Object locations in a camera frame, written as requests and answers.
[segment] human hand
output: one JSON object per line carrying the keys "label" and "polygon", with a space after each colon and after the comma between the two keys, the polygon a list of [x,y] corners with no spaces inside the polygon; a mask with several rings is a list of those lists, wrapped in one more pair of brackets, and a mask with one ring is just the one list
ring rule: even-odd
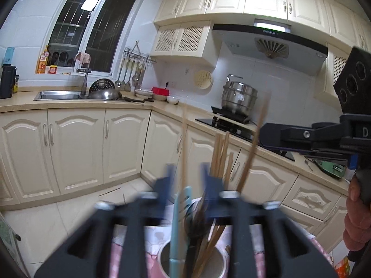
{"label": "human hand", "polygon": [[354,176],[348,188],[345,216],[345,230],[343,240],[351,251],[361,250],[371,239],[371,211],[370,207],[363,204],[360,199],[361,188],[357,177]]}

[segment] dish soap bottle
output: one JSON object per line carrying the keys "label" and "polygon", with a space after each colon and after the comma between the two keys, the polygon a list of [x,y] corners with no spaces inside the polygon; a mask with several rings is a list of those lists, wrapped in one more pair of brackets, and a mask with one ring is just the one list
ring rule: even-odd
{"label": "dish soap bottle", "polygon": [[48,46],[46,46],[44,52],[40,55],[40,59],[38,61],[38,67],[36,69],[36,73],[43,74],[46,71],[46,63],[48,62],[49,51]]}

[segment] window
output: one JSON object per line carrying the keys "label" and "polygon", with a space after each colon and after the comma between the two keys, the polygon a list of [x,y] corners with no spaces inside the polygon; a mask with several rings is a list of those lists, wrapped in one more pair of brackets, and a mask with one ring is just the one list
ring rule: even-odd
{"label": "window", "polygon": [[75,55],[85,51],[91,55],[93,71],[111,71],[122,29],[136,0],[98,1],[66,1],[49,40],[48,65],[74,67]]}

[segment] kitchen sink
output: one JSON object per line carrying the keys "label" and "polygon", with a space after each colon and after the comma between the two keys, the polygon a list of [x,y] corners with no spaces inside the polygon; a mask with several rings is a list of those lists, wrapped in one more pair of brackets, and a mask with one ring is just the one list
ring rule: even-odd
{"label": "kitchen sink", "polygon": [[75,100],[88,99],[87,96],[81,96],[80,91],[41,91],[34,100]]}

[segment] beige countertop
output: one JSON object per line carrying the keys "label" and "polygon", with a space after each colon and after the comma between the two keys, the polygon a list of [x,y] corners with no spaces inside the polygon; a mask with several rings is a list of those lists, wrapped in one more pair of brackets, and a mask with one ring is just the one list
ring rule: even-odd
{"label": "beige countertop", "polygon": [[[25,110],[42,110],[51,108],[138,108],[153,110],[165,116],[171,117],[175,120],[181,121],[183,117],[183,105],[172,105],[167,102],[154,101],[145,103],[131,103],[124,101],[92,101],[92,100],[44,100],[33,101],[38,92],[19,92],[13,95],[12,98],[0,100],[0,113],[11,111],[25,111]],[[132,93],[124,93],[124,95],[132,97]],[[188,107],[187,124],[199,130],[215,135],[219,130],[207,126],[203,123],[195,121],[196,118],[212,118],[213,115],[205,110]],[[246,125],[252,131],[255,129],[254,125]],[[235,144],[247,151],[250,151],[252,144],[248,141],[242,140],[238,137],[231,136],[230,143]],[[316,181],[324,186],[327,186],[343,195],[348,195],[348,183],[345,179],[340,181],[324,174],[320,169],[309,163],[313,172],[308,165],[304,163],[305,158],[298,153],[293,153],[295,162],[290,161],[284,157],[278,156],[264,148],[258,147],[258,156],[290,169],[302,176],[305,176],[313,181]]]}

